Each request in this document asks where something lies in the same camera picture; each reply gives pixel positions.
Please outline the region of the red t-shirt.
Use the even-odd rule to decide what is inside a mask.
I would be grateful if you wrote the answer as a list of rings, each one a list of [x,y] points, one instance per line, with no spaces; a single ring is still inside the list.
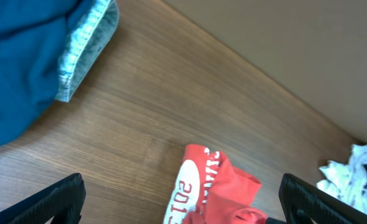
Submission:
[[[189,144],[163,224],[265,224],[267,215],[251,206],[262,183],[233,166],[224,152]]]

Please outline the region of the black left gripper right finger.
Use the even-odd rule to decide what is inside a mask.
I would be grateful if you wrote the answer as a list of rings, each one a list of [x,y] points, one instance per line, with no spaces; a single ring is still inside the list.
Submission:
[[[287,223],[367,224],[367,215],[292,175],[284,174],[279,199]]]

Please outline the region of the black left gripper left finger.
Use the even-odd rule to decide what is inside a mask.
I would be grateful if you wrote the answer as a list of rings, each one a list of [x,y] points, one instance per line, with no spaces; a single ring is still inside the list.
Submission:
[[[78,224],[86,190],[74,173],[0,212],[0,224]]]

